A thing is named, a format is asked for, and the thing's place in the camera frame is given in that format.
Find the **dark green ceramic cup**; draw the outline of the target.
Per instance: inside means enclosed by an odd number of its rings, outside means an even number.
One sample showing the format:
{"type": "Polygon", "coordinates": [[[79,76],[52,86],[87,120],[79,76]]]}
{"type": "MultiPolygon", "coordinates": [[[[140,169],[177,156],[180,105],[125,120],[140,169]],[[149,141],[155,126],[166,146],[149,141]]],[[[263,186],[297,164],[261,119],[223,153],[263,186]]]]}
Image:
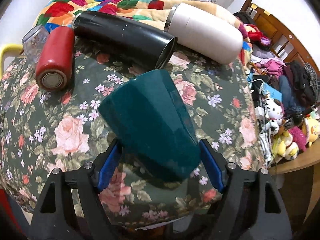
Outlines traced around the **dark green ceramic cup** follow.
{"type": "Polygon", "coordinates": [[[188,110],[166,70],[127,81],[98,107],[127,154],[156,179],[183,181],[200,163],[188,110]]]}

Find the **clear plastic cup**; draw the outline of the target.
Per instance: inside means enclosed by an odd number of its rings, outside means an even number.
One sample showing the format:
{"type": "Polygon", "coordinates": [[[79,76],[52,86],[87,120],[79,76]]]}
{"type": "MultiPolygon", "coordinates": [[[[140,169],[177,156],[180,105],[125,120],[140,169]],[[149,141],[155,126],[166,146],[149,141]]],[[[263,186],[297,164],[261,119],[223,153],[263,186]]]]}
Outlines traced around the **clear plastic cup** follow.
{"type": "Polygon", "coordinates": [[[48,36],[47,29],[38,25],[30,29],[22,38],[24,53],[33,66],[37,65],[48,36]]]}

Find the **yellow plush toy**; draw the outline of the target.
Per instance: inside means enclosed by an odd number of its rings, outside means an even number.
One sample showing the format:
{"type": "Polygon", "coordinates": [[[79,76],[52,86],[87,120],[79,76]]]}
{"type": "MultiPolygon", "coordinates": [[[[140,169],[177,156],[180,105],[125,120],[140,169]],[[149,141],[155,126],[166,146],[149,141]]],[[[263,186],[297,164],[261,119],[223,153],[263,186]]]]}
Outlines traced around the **yellow plush toy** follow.
{"type": "Polygon", "coordinates": [[[288,131],[284,131],[281,134],[277,134],[273,137],[272,142],[272,155],[274,163],[279,163],[283,158],[286,160],[296,159],[299,148],[296,142],[293,140],[293,135],[288,131]]]}

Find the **floral green bedspread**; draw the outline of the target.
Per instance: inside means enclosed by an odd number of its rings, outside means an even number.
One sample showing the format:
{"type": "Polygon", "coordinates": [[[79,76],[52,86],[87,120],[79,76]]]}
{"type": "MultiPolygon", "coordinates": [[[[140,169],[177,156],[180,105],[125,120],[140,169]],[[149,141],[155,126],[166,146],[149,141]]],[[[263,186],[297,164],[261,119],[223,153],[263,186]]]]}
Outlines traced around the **floral green bedspread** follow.
{"type": "MultiPolygon", "coordinates": [[[[227,65],[178,46],[167,70],[193,122],[198,139],[207,139],[225,159],[244,170],[263,167],[249,85],[239,59],[227,65]]],[[[107,150],[114,133],[98,106],[142,70],[114,55],[78,43],[74,83],[59,93],[42,90],[34,69],[19,56],[1,79],[1,185],[31,218],[50,172],[76,170],[107,150]]],[[[123,157],[110,185],[100,194],[113,224],[137,228],[192,212],[205,213],[221,194],[203,165],[179,184],[155,187],[142,167],[123,157]]]]}

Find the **black white plush toy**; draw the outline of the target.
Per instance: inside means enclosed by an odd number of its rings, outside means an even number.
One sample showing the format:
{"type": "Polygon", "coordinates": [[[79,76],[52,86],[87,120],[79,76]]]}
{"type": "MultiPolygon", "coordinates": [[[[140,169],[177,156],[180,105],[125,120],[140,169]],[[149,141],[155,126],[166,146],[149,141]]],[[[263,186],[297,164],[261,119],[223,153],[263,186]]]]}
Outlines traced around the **black white plush toy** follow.
{"type": "Polygon", "coordinates": [[[270,135],[276,135],[283,124],[284,109],[283,104],[278,99],[267,98],[264,101],[263,113],[263,132],[269,132],[270,135]]]}

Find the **pile of clothes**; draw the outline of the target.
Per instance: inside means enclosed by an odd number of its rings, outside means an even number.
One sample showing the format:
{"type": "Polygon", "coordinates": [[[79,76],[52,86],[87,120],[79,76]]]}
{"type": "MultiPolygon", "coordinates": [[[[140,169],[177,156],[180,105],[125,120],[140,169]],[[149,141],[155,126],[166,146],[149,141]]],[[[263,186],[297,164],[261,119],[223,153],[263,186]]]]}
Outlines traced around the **pile of clothes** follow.
{"type": "Polygon", "coordinates": [[[319,103],[319,74],[306,63],[284,62],[271,51],[271,40],[245,11],[234,15],[245,25],[252,44],[252,62],[268,84],[281,94],[285,115],[303,112],[319,103]]]}

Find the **red thermos bottle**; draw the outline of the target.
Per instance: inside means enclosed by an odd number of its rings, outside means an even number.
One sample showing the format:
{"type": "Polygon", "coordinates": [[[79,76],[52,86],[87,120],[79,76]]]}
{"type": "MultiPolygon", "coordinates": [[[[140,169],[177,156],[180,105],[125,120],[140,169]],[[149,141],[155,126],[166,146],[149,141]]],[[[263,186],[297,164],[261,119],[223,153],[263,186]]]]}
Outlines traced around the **red thermos bottle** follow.
{"type": "Polygon", "coordinates": [[[64,89],[71,80],[75,35],[67,26],[55,28],[48,36],[35,68],[37,84],[48,91],[64,89]]]}

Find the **wooden headboard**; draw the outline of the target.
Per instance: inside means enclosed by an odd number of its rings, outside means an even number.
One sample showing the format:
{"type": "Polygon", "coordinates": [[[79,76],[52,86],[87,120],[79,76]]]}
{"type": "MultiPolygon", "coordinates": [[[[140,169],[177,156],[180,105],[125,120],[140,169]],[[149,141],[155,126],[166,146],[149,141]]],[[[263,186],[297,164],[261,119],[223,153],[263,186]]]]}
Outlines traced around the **wooden headboard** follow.
{"type": "Polygon", "coordinates": [[[313,58],[300,40],[280,20],[252,0],[245,0],[241,7],[256,23],[257,28],[271,40],[271,51],[284,62],[297,61],[301,65],[310,64],[319,74],[313,58]]]}

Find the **black thermos bottle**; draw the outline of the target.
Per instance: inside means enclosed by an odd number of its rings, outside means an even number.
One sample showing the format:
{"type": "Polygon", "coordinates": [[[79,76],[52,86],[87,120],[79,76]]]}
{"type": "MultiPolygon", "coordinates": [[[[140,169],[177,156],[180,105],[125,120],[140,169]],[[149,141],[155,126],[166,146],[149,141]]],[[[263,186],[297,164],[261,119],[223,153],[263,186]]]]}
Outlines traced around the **black thermos bottle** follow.
{"type": "Polygon", "coordinates": [[[84,11],[71,23],[77,37],[109,48],[147,71],[169,62],[177,37],[127,17],[84,11]]]}

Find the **white thermos bottle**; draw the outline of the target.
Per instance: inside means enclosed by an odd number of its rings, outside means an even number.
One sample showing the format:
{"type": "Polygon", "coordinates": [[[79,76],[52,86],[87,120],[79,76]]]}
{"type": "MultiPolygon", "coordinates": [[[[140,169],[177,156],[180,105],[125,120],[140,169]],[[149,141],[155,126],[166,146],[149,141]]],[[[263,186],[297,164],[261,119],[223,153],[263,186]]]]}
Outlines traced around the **white thermos bottle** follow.
{"type": "Polygon", "coordinates": [[[164,30],[178,43],[220,64],[229,64],[242,50],[242,33],[226,21],[186,3],[172,7],[164,30]]]}

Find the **colourful patchwork blanket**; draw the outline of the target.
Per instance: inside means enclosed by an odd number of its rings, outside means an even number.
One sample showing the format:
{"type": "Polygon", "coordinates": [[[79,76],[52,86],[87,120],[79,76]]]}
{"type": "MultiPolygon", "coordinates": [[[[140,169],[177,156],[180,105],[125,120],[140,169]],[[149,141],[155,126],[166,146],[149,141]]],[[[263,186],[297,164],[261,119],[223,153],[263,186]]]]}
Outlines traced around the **colourful patchwork blanket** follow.
{"type": "Polygon", "coordinates": [[[51,0],[38,14],[33,26],[42,25],[48,32],[60,25],[70,25],[83,11],[98,11],[124,16],[163,30],[174,5],[186,3],[206,11],[238,29],[244,38],[243,48],[252,53],[245,25],[227,9],[210,2],[193,0],[51,0]]]}

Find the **yellow padded bed rail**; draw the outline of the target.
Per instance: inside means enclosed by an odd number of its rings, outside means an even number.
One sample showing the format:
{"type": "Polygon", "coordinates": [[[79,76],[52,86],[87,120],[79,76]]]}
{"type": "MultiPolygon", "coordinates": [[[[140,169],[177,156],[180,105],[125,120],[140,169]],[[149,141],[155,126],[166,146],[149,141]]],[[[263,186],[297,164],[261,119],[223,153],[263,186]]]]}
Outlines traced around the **yellow padded bed rail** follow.
{"type": "Polygon", "coordinates": [[[4,74],[4,61],[7,57],[17,57],[23,51],[22,44],[8,43],[6,44],[0,52],[0,64],[1,64],[1,77],[4,74]]]}

